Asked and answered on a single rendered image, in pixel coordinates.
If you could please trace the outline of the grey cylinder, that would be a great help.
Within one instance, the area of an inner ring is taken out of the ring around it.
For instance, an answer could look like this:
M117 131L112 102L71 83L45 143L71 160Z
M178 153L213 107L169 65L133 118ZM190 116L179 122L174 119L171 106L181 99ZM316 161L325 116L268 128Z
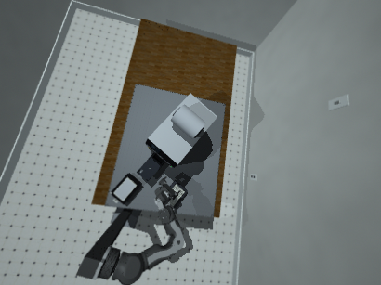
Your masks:
M181 129L187 136L193 139L205 126L206 122L203 121L197 114L195 114L185 104L178 109L171 119L179 129Z

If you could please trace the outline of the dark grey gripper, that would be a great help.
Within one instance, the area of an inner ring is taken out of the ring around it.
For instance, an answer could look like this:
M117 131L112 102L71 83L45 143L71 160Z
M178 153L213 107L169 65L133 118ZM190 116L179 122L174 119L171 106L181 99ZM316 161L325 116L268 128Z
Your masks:
M159 185L161 185L161 187L158 187L156 190L155 190L155 195L157 196L160 192L162 191L166 191L166 192L169 192L169 200L171 199L175 199L177 196L178 196L178 193L180 192L180 190L178 192L175 192L172 188L170 188L167 183L166 183L166 178L163 178L160 182L159 182Z

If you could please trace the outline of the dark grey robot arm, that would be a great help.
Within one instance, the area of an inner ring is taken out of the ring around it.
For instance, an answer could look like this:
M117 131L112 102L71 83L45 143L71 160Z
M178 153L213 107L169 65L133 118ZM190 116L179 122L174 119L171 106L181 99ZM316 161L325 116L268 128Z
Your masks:
M148 266L151 270L184 246L183 231L174 214L175 209L170 205L168 194L169 192L162 191L154 198L158 205L158 217L164 224L166 235L169 235L166 245L154 244L141 253L122 252L122 254L121 250L110 245L99 263L94 280L97 278L108 280L112 275L112 280L118 279L122 285L131 285L140 278Z

